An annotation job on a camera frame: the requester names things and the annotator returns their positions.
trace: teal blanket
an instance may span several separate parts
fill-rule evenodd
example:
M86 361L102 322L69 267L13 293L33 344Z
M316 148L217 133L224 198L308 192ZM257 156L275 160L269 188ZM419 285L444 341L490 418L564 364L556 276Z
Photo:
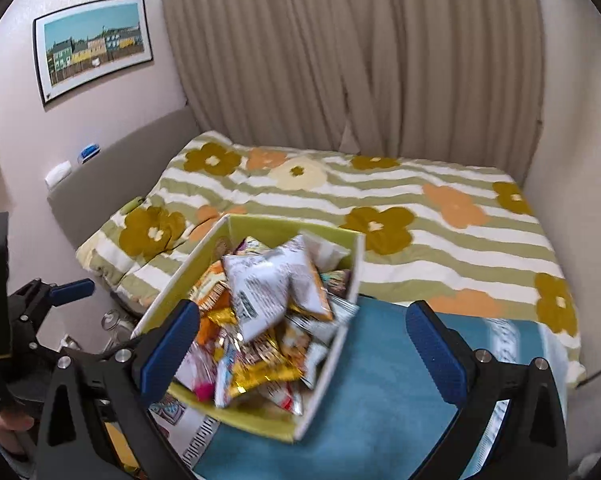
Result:
M338 368L305 438L285 444L221 425L194 468L207 480L407 479L456 413L443 402L405 328L405 307L359 298ZM528 364L544 356L567 398L567 353L531 321L440 314L472 348ZM500 427L500 402L464 476L484 463Z

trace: gray headboard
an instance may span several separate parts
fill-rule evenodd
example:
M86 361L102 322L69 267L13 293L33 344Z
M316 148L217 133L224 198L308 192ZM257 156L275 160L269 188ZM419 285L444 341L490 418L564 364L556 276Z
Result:
M200 134L191 108L170 113L103 149L49 194L53 215L78 248L129 200L145 196L169 160Z

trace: cardboard box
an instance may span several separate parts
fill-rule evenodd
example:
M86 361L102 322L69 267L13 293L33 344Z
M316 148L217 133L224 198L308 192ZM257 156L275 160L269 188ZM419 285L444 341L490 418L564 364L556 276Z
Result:
M165 290L140 320L134 335L145 333L160 326L171 310L182 298L186 298L194 283L202 273L220 256L235 247L247 236L253 236L269 247L277 247L294 237L301 230L311 231L351 250L351 254L340 263L339 268L351 269L347 289L347 300L356 302L360 286L360 264L365 251L365 237L356 231L338 227L301 222L292 219L277 219L257 215L226 215L200 241L187 257L177 273L171 278ZM199 402L188 389L173 382L169 392L201 412L217 418L241 430L276 438L285 442L300 440L311 424L318 406L325 396L327 387L340 358L347 328L341 328L334 337L327 359L313 391L303 393L303 415L295 416L281 410L266 399L257 395L238 397L229 408L219 410L213 404Z

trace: painting of houses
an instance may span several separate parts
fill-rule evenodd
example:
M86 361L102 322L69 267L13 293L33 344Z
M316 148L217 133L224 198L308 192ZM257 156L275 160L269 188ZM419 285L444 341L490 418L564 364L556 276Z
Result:
M99 0L37 18L34 50L43 104L102 75L149 61L144 0Z

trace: human hand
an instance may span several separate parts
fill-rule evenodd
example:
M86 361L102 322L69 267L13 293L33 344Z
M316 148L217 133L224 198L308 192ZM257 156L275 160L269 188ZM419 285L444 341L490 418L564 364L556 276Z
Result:
M24 454L23 446L16 438L16 432L28 431L34 426L34 419L17 407L0 412L0 445L13 454Z

